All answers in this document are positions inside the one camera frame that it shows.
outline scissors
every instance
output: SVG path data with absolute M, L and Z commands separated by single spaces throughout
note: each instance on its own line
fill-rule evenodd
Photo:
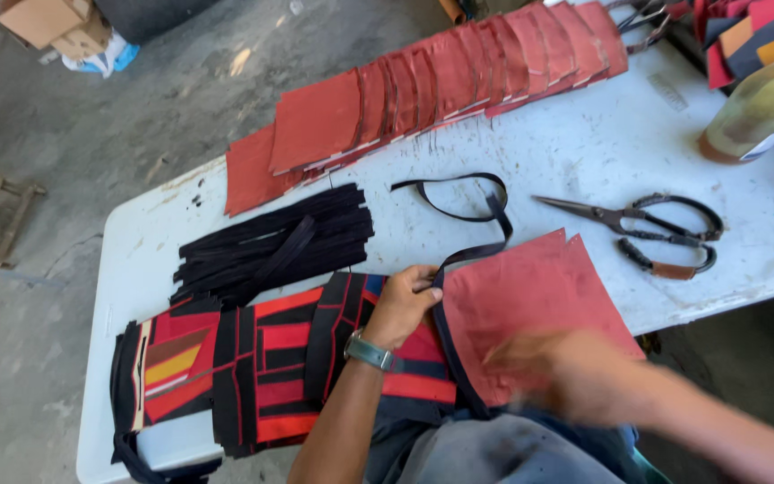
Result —
M 571 214 L 580 215 L 586 219 L 603 223 L 614 232 L 625 235 L 625 237 L 618 240 L 618 247 L 626 257 L 635 261 L 641 269 L 650 271 L 654 276 L 667 277 L 669 279 L 687 281 L 692 279 L 695 274 L 700 274 L 712 267 L 713 264 L 715 264 L 716 259 L 715 249 L 708 246 L 706 242 L 718 240 L 722 237 L 722 233 L 724 232 L 722 217 L 719 217 L 711 208 L 692 200 L 691 198 L 677 196 L 675 194 L 651 194 L 635 201 L 632 203 L 631 207 L 622 210 L 609 210 L 607 208 L 585 205 L 584 203 L 567 202 L 565 200 L 557 200 L 544 196 L 533 195 L 533 198 L 542 203 L 566 210 Z M 695 208 L 698 212 L 703 214 L 709 222 L 709 229 L 706 232 L 694 233 L 679 225 L 672 224 L 669 221 L 661 220 L 643 210 L 645 207 L 656 205 L 658 203 L 682 203 Z M 671 234 L 664 235 L 662 233 L 647 232 L 643 230 L 627 230 L 620 225 L 620 221 L 623 219 L 646 220 L 654 225 L 659 225 L 660 227 L 667 229 Z M 675 246 L 700 248 L 706 251 L 706 259 L 697 267 L 655 262 L 644 256 L 637 247 L 629 242 L 629 239 L 626 238 L 626 236 L 645 238 L 647 240 L 660 240 Z

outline table surface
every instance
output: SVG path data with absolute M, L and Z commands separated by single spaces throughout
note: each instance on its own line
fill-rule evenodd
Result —
M 490 171 L 507 183 L 507 215 L 515 226 L 511 246 L 566 227 L 580 232 L 611 299 L 634 334 L 721 313 L 774 297 L 774 149 L 742 166 L 701 158 L 695 140 L 725 96 L 661 42 L 630 59 L 629 72 L 582 91 L 533 103 L 491 121 L 472 118 L 397 142 L 358 164 L 338 170 L 230 220 L 223 216 L 223 158 L 116 208 L 103 239 L 91 333 L 77 475 L 83 484 L 127 478 L 111 465 L 113 421 L 109 369 L 115 335 L 130 320 L 145 320 L 168 307 L 178 247 L 227 225 L 295 203 L 309 195 L 357 182 L 365 190 L 375 236 L 368 260 L 353 270 L 390 274 L 410 264 L 440 264 L 468 246 L 501 239 L 494 223 L 472 224 L 439 214 L 393 182 Z M 442 183 L 428 189 L 442 207 L 483 211 L 486 183 Z M 618 236 L 603 225 L 534 202 L 542 194 L 601 207 L 625 207 L 653 192 L 695 198 L 722 215 L 726 231 L 713 245 L 718 262 L 692 281 L 651 277 L 616 248 Z M 199 195 L 201 206 L 192 200 Z M 696 224 L 687 210 L 659 207 L 656 215 Z M 682 247 L 637 243 L 651 259 L 679 264 L 703 254 Z M 317 277 L 267 291 L 258 301 L 292 294 L 327 281 Z M 161 423 L 139 434 L 151 467 L 174 467 L 221 455 L 213 442 L 210 412 Z

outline wristwatch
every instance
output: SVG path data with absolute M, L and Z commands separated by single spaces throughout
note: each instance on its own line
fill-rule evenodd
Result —
M 383 371 L 401 373 L 403 367 L 402 358 L 398 358 L 391 351 L 374 346 L 372 343 L 360 339 L 363 328 L 351 333 L 345 344 L 345 359 L 357 358 L 362 362 L 371 364 Z

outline brown stripe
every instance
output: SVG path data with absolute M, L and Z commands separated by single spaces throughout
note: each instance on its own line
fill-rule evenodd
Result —
M 164 341 L 160 345 L 148 348 L 148 355 L 145 357 L 145 366 L 150 368 L 158 363 L 164 362 L 169 358 L 181 354 L 196 345 L 199 345 L 205 336 L 208 335 L 209 328 L 200 329 L 197 332 L 186 334 L 182 337 Z

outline red leather piece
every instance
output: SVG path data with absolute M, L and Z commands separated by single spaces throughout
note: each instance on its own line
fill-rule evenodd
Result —
M 575 73 L 573 87 L 580 87 L 608 68 L 608 60 L 602 50 L 602 42 L 571 4 L 561 2 L 549 7 L 550 12 L 566 29 L 569 41 L 575 49 L 578 72 Z
M 735 81 L 734 75 L 727 70 L 720 40 L 716 40 L 707 49 L 707 77 L 710 89 L 718 89 Z
M 506 404 L 517 389 L 546 385 L 539 375 L 503 376 L 482 366 L 516 332 L 593 330 L 631 358 L 643 358 L 581 237 L 566 242 L 564 229 L 447 273 L 444 310 L 468 379 L 489 406 Z
M 360 67 L 363 81 L 363 122 L 360 124 L 360 144 L 381 138 L 384 129 L 384 110 L 387 106 L 387 90 L 384 76 L 378 64 L 372 62 Z
M 748 4 L 748 17 L 752 17 L 752 30 L 765 27 L 774 20 L 774 0 L 756 0 Z
M 608 59 L 608 69 L 597 74 L 599 80 L 613 78 L 629 71 L 629 53 L 626 52 L 620 31 L 608 14 L 608 9 L 599 2 L 587 2 L 576 5 L 575 10 L 602 42 L 602 49 Z
M 396 86 L 396 125 L 393 138 L 410 134 L 417 129 L 417 82 L 408 60 L 402 53 L 385 56 Z
M 396 83 L 393 82 L 393 75 L 391 69 L 388 66 L 387 59 L 384 57 L 378 58 L 376 61 L 378 66 L 381 67 L 381 72 L 384 76 L 384 88 L 387 90 L 387 109 L 384 113 L 384 137 L 390 137 L 393 134 L 393 128 L 396 126 Z
M 542 32 L 545 51 L 549 59 L 549 85 L 552 86 L 578 70 L 575 50 L 563 25 L 541 2 L 530 4 L 525 9 L 531 13 Z
M 230 145 L 226 152 L 227 215 L 234 217 L 279 198 L 301 181 L 299 171 L 273 175 L 268 168 L 273 150 L 274 123 Z
M 270 170 L 303 168 L 353 148 L 360 137 L 361 97 L 356 67 L 284 93 L 276 107 Z
M 507 57 L 507 82 L 504 87 L 504 100 L 508 101 L 513 97 L 523 95 L 530 85 L 530 76 L 527 72 L 525 54 L 521 50 L 519 38 L 501 16 L 490 17 L 485 22 L 491 23 L 495 35 L 503 47 L 504 55 Z
M 488 102 L 491 94 L 492 68 L 489 63 L 489 55 L 482 45 L 482 40 L 480 40 L 478 27 L 474 22 L 468 22 L 456 27 L 456 33 L 458 38 L 462 40 L 470 64 L 474 69 L 477 82 L 476 103 Z
M 435 111 L 438 102 L 438 85 L 429 54 L 423 49 L 416 49 L 408 54 L 411 71 L 417 82 L 417 117 L 418 129 L 427 129 L 435 123 Z
M 492 68 L 491 92 L 486 107 L 496 106 L 503 102 L 507 87 L 507 55 L 503 52 L 503 46 L 500 45 L 495 28 L 491 24 L 481 22 L 477 26 Z
M 438 84 L 436 119 L 442 121 L 456 116 L 475 102 L 477 84 L 474 70 L 455 32 L 436 34 L 430 40 L 429 57 Z
M 521 51 L 527 64 L 528 85 L 523 95 L 541 95 L 549 86 L 549 55 L 545 38 L 532 13 L 518 9 L 503 16 L 521 43 Z

